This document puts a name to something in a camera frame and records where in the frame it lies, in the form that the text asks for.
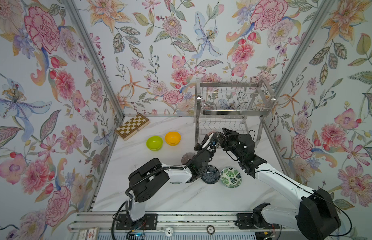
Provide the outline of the pink striped ceramic bowl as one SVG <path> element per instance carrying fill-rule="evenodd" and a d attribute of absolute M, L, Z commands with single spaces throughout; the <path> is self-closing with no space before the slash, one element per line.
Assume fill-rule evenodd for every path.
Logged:
<path fill-rule="evenodd" d="M 182 165 L 186 165 L 194 156 L 196 153 L 186 153 L 182 156 L 181 163 Z"/>

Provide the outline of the two-tier steel dish rack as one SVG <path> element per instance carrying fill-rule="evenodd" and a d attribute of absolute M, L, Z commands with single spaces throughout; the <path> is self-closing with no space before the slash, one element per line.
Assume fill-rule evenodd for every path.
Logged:
<path fill-rule="evenodd" d="M 260 82 L 202 82 L 196 80 L 195 90 L 195 143 L 205 135 L 227 128 L 248 134 L 248 118 L 260 120 L 253 132 L 256 145 L 262 138 L 263 122 L 271 113 L 276 95 L 266 80 Z"/>

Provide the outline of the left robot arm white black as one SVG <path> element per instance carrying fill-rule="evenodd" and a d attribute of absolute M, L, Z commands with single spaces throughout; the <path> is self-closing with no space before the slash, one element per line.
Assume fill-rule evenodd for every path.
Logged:
<path fill-rule="evenodd" d="M 224 138 L 221 132 L 205 135 L 203 141 L 194 147 L 197 153 L 181 166 L 165 165 L 158 158 L 154 158 L 131 173 L 128 177 L 129 187 L 125 191 L 129 197 L 126 209 L 130 219 L 133 222 L 141 220 L 145 215 L 146 201 L 167 182 L 175 185 L 188 184 L 207 175 L 211 168 L 209 162 L 212 161 Z"/>

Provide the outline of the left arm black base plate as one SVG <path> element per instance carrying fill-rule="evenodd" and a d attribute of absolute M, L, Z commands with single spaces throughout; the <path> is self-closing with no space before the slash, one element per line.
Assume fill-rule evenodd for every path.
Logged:
<path fill-rule="evenodd" d="M 158 214 L 145 214 L 143 218 L 132 221 L 129 214 L 119 214 L 115 221 L 116 230 L 156 230 Z"/>

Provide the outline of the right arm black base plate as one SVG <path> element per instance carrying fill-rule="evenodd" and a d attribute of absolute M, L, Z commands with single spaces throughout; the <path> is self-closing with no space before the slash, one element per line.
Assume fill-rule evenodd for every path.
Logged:
<path fill-rule="evenodd" d="M 265 221 L 261 214 L 238 213 L 235 225 L 240 230 L 279 230 L 280 226 Z"/>

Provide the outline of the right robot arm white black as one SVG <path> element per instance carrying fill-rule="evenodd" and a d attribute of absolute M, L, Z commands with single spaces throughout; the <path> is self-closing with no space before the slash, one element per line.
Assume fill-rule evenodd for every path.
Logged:
<path fill-rule="evenodd" d="M 341 227 L 341 220 L 330 194 L 298 183 L 276 170 L 255 153 L 255 142 L 250 134 L 223 129 L 221 147 L 230 151 L 241 169 L 288 199 L 293 208 L 272 207 L 263 203 L 253 209 L 248 223 L 258 229 L 277 224 L 299 230 L 309 240 L 324 240 Z"/>

